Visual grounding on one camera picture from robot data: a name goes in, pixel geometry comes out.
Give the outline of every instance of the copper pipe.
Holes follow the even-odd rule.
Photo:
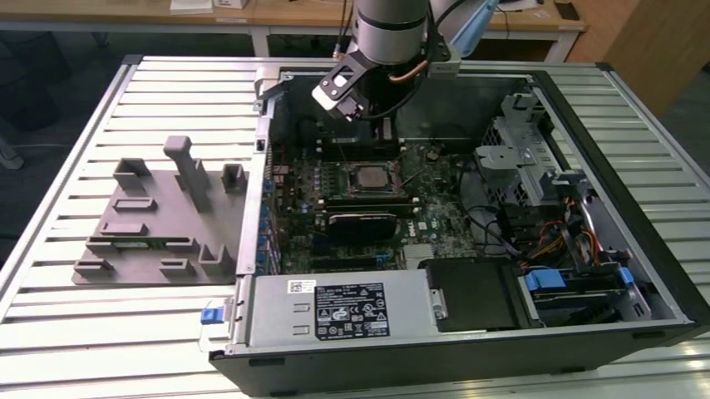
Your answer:
[[[418,65],[414,68],[411,68],[411,71],[404,73],[402,76],[390,75],[390,82],[394,83],[395,85],[399,85],[407,82],[412,77],[415,77],[419,74],[419,72],[424,70],[424,68],[428,65],[430,65],[430,62],[423,60],[422,62],[418,63]]]

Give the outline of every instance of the table leg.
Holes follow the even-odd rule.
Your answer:
[[[557,42],[553,43],[553,47],[545,58],[545,62],[565,62],[567,60],[569,52],[577,42],[579,32],[561,32]]]
[[[268,27],[250,27],[248,34],[252,35],[254,55],[268,57]]]

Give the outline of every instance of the gray 3d printed holder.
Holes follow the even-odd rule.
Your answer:
[[[186,136],[163,146],[178,171],[121,159],[76,284],[227,284],[235,278],[247,175],[239,164],[206,172]]]

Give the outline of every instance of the aluminum slotted table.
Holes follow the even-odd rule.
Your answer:
[[[210,170],[248,169],[260,119],[254,81],[262,67],[328,67],[315,59],[144,57],[121,66],[55,183],[0,272],[3,397],[244,397],[212,369],[199,338],[199,311],[232,286],[76,287],[81,256],[115,189],[124,156],[171,163],[161,144],[188,134]],[[647,212],[701,292],[710,297],[710,181],[613,71],[595,65],[470,63],[545,69]],[[575,157],[561,143],[574,167]],[[526,398],[707,397],[707,336],[638,352],[593,372],[529,376],[315,397]]]

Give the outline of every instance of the power supply label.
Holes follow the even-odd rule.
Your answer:
[[[320,341],[390,337],[382,283],[318,286],[314,302]]]

